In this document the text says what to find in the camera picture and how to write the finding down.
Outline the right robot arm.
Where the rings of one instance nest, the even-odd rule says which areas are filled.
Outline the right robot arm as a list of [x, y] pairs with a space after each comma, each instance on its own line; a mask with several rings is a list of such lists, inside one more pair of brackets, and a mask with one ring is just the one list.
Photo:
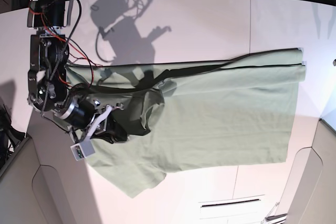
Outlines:
[[66, 80], [71, 36], [58, 32], [70, 26], [74, 0], [29, 0], [27, 27], [36, 30], [30, 38], [28, 102], [41, 115], [52, 112], [66, 122], [66, 133], [82, 132], [83, 140], [99, 138], [124, 143], [126, 131], [115, 121], [108, 106], [99, 108], [87, 100], [93, 81], [72, 86]]

